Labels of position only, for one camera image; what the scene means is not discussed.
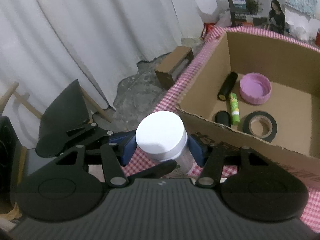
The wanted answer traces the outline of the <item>white capped plastic bottle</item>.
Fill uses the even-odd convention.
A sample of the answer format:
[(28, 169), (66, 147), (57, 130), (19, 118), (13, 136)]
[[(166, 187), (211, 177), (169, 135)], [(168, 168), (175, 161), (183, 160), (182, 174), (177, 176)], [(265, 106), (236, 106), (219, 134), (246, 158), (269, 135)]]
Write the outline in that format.
[(172, 177), (189, 174), (194, 158), (188, 148), (188, 133), (182, 119), (170, 111), (158, 111), (145, 117), (136, 129), (136, 143), (140, 150), (156, 164), (175, 160)]

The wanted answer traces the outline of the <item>pink checkered tablecloth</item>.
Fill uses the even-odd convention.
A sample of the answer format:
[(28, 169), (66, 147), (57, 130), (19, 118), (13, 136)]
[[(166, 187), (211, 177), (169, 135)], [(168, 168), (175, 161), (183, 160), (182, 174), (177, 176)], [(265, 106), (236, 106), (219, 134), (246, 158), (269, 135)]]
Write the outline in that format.
[[(289, 38), (284, 35), (272, 33), (270, 31), (258, 29), (258, 28), (221, 28), (214, 27), (211, 29), (205, 38), (205, 45), (200, 50), (195, 59), (191, 62), (191, 65), (187, 67), (187, 70), (178, 78), (176, 83), (168, 90), (161, 101), (156, 105), (154, 112), (157, 111), (170, 111), (176, 113), (176, 103), (181, 97), (181, 94), (187, 88), (187, 85), (191, 83), (193, 77), (199, 72), (201, 67), (208, 62), (210, 56), (217, 47), (218, 39), (225, 33), (240, 33), (250, 34), (254, 37), (268, 37), (275, 41), (284, 41), (288, 44), (296, 44), (300, 47), (311, 49), (319, 53), (319, 48), (309, 45), (294, 38)], [(302, 215), (302, 221), (310, 227), (313, 231), (319, 233), (319, 190), (313, 187), (308, 188), (309, 201)]]

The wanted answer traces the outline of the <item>small black cap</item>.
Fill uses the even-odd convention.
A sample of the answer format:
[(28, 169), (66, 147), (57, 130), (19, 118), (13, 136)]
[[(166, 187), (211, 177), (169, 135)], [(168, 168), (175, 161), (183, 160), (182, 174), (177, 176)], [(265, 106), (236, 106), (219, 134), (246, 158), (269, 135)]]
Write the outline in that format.
[(215, 115), (215, 122), (231, 127), (231, 116), (227, 111), (219, 111)]

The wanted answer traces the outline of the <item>green glue stick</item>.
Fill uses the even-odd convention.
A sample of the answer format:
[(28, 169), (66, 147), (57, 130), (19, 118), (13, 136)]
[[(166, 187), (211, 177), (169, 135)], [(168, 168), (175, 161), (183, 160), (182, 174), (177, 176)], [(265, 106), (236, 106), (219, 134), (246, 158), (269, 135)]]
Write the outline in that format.
[(232, 125), (238, 126), (238, 124), (240, 124), (240, 112), (239, 112), (238, 99), (235, 93), (229, 94), (229, 103), (230, 103), (230, 109), (231, 109)]

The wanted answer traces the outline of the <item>black chair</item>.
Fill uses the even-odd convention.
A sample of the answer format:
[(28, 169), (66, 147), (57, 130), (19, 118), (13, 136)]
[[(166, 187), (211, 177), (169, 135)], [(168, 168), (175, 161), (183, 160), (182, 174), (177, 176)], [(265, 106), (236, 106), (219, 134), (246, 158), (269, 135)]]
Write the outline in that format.
[(10, 203), (11, 173), (17, 144), (17, 135), (7, 116), (1, 116), (0, 140), (1, 200), (5, 203)]

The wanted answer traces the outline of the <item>black tape roll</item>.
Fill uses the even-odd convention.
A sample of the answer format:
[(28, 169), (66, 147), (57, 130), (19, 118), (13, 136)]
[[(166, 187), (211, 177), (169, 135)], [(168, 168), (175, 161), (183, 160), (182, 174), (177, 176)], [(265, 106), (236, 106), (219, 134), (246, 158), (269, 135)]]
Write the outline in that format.
[(273, 116), (264, 111), (255, 111), (246, 116), (242, 131), (266, 142), (272, 142), (278, 126)]

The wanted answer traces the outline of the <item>black cylinder tube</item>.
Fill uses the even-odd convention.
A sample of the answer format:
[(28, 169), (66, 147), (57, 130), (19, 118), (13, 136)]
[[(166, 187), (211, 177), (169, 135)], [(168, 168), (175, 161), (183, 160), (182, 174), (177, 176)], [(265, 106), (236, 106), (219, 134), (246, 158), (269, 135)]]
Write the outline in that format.
[(235, 86), (235, 83), (238, 79), (238, 74), (236, 72), (230, 72), (229, 75), (224, 80), (218, 94), (217, 98), (220, 101), (226, 101), (229, 97), (230, 92), (232, 91), (233, 87)]

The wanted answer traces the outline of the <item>pink plastic lid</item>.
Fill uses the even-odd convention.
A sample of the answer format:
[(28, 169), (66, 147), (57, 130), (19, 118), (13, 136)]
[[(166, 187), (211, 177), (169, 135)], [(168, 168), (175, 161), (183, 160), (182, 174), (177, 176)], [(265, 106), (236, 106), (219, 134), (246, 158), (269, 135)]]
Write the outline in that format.
[(248, 73), (240, 80), (240, 95), (251, 105), (262, 105), (272, 93), (269, 79), (260, 73)]

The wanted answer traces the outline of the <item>brown cardboard box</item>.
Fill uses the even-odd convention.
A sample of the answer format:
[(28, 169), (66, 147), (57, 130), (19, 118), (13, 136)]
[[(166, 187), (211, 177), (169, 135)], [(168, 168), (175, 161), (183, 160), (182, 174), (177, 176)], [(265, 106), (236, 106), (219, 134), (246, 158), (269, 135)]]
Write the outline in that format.
[[(249, 146), (319, 188), (319, 50), (274, 33), (255, 29), (224, 31), (211, 40), (211, 57), (193, 77), (176, 103), (188, 133), (199, 133), (233, 146)], [(277, 123), (271, 142), (214, 122), (229, 104), (218, 92), (229, 73), (239, 77), (259, 73), (271, 83), (270, 98), (260, 105), (239, 98), (240, 118), (255, 111), (270, 114)]]

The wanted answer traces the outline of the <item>white curtain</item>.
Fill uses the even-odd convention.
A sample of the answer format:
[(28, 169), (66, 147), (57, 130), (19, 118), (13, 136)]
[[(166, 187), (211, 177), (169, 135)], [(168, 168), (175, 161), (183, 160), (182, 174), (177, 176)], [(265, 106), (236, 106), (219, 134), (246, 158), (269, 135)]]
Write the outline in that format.
[(135, 128), (163, 95), (153, 68), (201, 35), (219, 0), (1, 0), (1, 93), (38, 111), (78, 80), (111, 127)]

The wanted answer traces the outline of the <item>small cardboard box on floor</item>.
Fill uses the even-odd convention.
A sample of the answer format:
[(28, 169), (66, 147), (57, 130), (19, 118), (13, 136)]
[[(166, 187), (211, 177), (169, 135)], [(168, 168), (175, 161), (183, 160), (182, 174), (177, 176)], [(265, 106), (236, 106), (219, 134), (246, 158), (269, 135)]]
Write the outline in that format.
[(194, 54), (191, 47), (176, 47), (155, 69), (155, 74), (161, 86), (169, 90), (193, 59)]

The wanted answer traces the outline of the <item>orange product box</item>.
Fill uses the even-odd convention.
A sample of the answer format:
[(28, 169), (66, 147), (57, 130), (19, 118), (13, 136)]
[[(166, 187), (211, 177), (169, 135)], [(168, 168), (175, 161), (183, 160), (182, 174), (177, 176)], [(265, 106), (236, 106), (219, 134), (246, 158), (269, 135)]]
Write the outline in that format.
[(232, 27), (256, 27), (283, 35), (285, 0), (228, 0)]

